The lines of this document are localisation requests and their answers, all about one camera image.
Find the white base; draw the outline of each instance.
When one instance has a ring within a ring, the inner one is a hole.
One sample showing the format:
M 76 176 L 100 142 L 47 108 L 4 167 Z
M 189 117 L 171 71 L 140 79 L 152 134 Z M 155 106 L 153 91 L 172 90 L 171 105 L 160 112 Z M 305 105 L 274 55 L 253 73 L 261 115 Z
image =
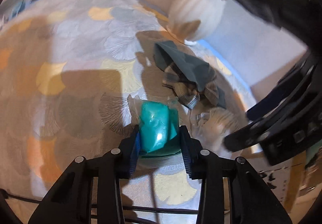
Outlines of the white base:
M 175 34 L 173 34 L 173 33 L 171 32 L 171 30 L 170 30 L 170 28 L 169 28 L 168 26 L 166 27 L 166 29 L 167 29 L 168 33 L 169 33 L 173 38 L 175 38 L 177 41 L 179 41 L 179 42 L 181 42 L 181 43 L 183 43 L 183 44 L 185 44 L 185 45 L 188 45 L 188 46 L 194 46 L 194 45 L 196 45 L 196 44 L 197 44 L 197 42 L 196 42 L 196 41 L 180 40 L 180 39 L 178 39 L 178 37 L 177 37 Z

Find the transparent plastic wrapper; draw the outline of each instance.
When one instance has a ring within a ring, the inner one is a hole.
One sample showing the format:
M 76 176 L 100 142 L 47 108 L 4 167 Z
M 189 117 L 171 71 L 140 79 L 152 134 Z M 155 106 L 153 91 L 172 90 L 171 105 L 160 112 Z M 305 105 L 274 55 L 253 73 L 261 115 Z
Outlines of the transparent plastic wrapper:
M 207 112 L 192 112 L 190 115 L 191 135 L 198 139 L 204 149 L 216 153 L 219 157 L 232 158 L 232 154 L 223 145 L 223 139 L 242 128 L 230 111 L 215 107 Z
M 142 157 L 180 153 L 178 98 L 166 103 L 129 98 L 132 122 L 139 124 Z

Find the folded cloth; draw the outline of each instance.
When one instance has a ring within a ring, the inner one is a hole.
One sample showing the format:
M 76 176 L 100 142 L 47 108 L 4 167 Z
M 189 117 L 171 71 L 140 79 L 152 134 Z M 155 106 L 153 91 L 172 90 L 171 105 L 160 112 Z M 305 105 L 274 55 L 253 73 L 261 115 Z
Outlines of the folded cloth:
M 209 63 L 180 52 L 173 41 L 157 42 L 154 59 L 165 72 L 162 85 L 173 89 L 180 103 L 193 109 L 205 96 L 212 105 L 225 108 L 224 92 L 217 87 Z

